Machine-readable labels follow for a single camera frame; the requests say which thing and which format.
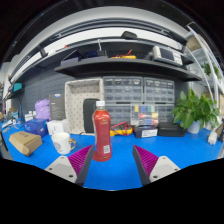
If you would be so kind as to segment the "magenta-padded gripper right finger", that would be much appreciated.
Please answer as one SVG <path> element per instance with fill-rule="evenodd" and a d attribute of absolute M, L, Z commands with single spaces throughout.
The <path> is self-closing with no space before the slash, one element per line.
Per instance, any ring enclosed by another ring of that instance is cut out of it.
<path fill-rule="evenodd" d="M 180 170 L 167 156 L 158 157 L 140 146 L 134 145 L 132 154 L 143 185 L 148 185 Z"/>

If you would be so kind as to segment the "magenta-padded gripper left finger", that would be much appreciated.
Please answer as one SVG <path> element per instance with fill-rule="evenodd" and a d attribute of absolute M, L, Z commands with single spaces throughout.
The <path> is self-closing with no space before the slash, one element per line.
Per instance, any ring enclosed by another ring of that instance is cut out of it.
<path fill-rule="evenodd" d="M 89 145 L 70 156 L 59 156 L 46 168 L 46 171 L 83 186 L 93 155 L 94 147 Z"/>

